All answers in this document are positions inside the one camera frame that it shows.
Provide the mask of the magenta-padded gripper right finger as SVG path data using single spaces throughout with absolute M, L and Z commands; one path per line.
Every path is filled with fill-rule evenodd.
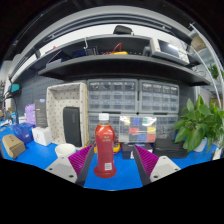
M 133 155 L 143 185 L 148 185 L 180 170 L 167 156 L 158 157 L 137 145 L 134 146 Z

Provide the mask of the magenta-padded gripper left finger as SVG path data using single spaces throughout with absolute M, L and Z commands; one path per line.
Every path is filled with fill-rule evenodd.
M 79 186 L 84 186 L 93 156 L 94 146 L 90 145 L 70 156 L 59 157 L 46 168 L 46 171 Z

